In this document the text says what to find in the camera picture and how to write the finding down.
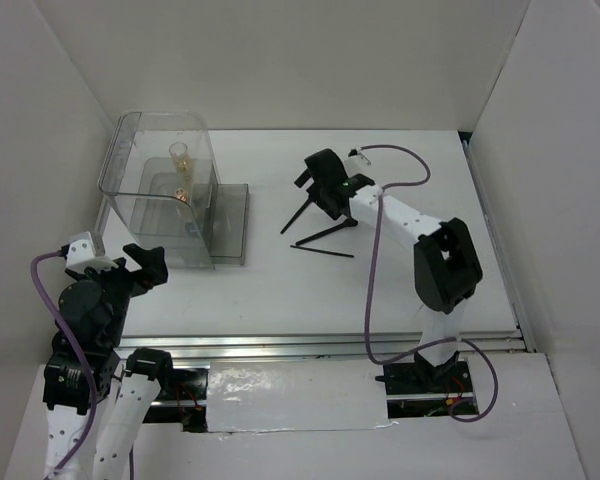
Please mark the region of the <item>black makeup brush angled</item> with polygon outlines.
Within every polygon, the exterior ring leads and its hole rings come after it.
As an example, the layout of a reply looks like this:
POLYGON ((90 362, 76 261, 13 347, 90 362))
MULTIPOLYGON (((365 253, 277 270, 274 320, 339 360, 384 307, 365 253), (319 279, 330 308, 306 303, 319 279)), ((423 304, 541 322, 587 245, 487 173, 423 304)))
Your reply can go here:
POLYGON ((305 212, 305 210, 311 205, 312 201, 307 199, 303 202, 303 204, 298 208, 298 210, 291 216, 288 222, 283 226, 280 230, 280 234, 284 235, 289 228, 299 219, 299 217, 305 212))

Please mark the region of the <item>black makeup brush orange tip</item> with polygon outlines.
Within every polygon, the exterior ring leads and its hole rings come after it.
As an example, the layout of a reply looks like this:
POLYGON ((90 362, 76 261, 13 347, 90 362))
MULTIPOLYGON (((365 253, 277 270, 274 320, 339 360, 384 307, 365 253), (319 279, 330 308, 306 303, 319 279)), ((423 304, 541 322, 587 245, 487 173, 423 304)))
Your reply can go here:
POLYGON ((358 225, 358 221, 351 219, 351 218, 347 218, 345 219, 343 222, 339 223, 338 225, 332 226, 330 228, 327 228, 325 230, 319 231, 317 233, 314 233, 308 237, 305 237, 303 239, 300 239, 298 241, 295 242, 296 246, 303 246, 306 245, 310 242, 316 241, 318 239, 324 238, 328 235, 331 235, 333 233, 336 233, 338 231, 347 229, 347 228, 355 228, 358 225))

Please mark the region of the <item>small beige bottle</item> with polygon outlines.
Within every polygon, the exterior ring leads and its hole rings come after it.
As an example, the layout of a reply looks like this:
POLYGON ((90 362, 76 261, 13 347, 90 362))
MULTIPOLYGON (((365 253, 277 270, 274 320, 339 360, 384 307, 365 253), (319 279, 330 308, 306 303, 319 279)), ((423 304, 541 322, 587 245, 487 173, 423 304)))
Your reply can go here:
POLYGON ((177 188, 174 191, 174 198, 180 202, 187 204, 187 205, 190 205, 192 203, 191 192, 187 188, 183 188, 183 187, 177 188))

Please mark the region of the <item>clear acrylic organizer box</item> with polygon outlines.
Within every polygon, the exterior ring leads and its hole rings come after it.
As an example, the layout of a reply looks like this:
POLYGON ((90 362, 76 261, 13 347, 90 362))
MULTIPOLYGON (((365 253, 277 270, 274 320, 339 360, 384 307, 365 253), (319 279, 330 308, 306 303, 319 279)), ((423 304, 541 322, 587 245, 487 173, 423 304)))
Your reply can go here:
POLYGON ((198 114, 122 114, 98 187, 134 242, 163 248, 169 267, 244 265, 249 187, 221 181, 198 114))

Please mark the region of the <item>thin black eyeliner pencil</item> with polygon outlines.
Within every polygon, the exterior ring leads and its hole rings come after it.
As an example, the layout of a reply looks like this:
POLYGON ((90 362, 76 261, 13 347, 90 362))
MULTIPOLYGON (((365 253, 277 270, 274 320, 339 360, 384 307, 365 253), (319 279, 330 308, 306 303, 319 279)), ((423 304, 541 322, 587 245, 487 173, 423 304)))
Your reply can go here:
POLYGON ((306 247, 303 245, 292 244, 292 245, 290 245, 290 248, 292 248, 294 250, 300 250, 300 251, 316 253, 316 254, 321 254, 321 255, 334 256, 334 257, 339 257, 339 258, 349 258, 349 259, 355 258, 355 255, 353 255, 353 254, 344 253, 344 252, 336 252, 336 251, 331 251, 331 250, 324 250, 324 249, 310 248, 310 247, 306 247))

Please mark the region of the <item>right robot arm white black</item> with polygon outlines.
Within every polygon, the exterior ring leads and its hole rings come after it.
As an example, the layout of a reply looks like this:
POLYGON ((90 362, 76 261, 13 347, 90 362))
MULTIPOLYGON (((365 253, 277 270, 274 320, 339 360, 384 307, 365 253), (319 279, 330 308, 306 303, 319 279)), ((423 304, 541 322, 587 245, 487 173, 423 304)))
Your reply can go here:
POLYGON ((459 357, 459 336, 466 304, 483 278, 478 255, 464 221, 426 215, 390 195, 397 183, 379 185, 362 173, 349 174, 331 149, 304 161, 295 185, 307 201, 337 221, 339 228, 360 223, 374 227, 364 313, 364 332, 371 332, 379 241, 387 237, 411 251, 414 288, 429 312, 420 342, 411 352, 415 379, 426 391, 437 391, 450 378, 459 357))

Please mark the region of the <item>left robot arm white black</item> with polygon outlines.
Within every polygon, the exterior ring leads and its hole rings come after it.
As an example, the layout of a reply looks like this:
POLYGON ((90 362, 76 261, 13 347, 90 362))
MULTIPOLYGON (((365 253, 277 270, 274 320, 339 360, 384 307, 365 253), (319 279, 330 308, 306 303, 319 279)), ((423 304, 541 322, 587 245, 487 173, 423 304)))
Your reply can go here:
POLYGON ((128 244, 123 251, 125 258, 111 259, 78 237, 31 261, 32 282, 57 328, 43 371, 47 479, 132 478, 143 420, 155 399, 175 389, 168 352, 139 348, 125 361, 117 354, 130 301, 168 280, 163 248, 128 244))

